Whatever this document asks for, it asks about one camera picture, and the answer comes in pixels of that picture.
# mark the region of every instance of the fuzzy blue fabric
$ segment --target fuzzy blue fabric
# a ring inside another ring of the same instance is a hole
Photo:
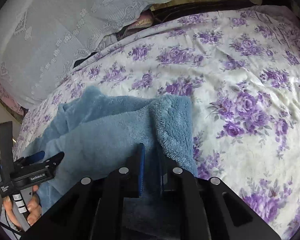
[[[29,156],[43,150],[44,160],[60,151],[65,153],[55,178],[40,185],[38,195],[43,213],[81,178],[104,178],[122,166],[138,143],[146,148],[146,201],[129,200],[132,202],[127,207],[126,221],[131,222],[129,214],[141,210],[136,206],[143,205],[146,214],[140,216],[147,216],[145,220],[149,223],[156,218],[146,210],[149,203],[156,205],[153,197],[160,186],[156,145],[159,143],[163,153],[180,167],[197,175],[189,98],[173,95],[155,99],[108,97],[97,88],[88,87],[80,98],[60,105],[42,137],[23,152],[23,156]]]

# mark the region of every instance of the pink floral cloth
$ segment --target pink floral cloth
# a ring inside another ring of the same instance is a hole
[[[0,99],[17,114],[23,115],[21,106],[5,91],[0,84]]]

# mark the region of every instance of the round metal rivet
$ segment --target round metal rivet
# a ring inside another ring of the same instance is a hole
[[[121,174],[127,174],[129,172],[129,169],[127,167],[122,167],[119,169],[119,173]]]
[[[181,169],[181,168],[179,168],[179,167],[175,167],[175,168],[173,168],[173,173],[175,173],[175,174],[181,174],[182,172],[183,172],[183,170]]]
[[[90,182],[91,182],[91,179],[88,178],[88,177],[85,177],[85,178],[81,179],[81,184],[83,184],[83,185],[87,185]]]
[[[214,185],[219,185],[220,184],[220,179],[214,177],[214,178],[210,179],[210,182]]]

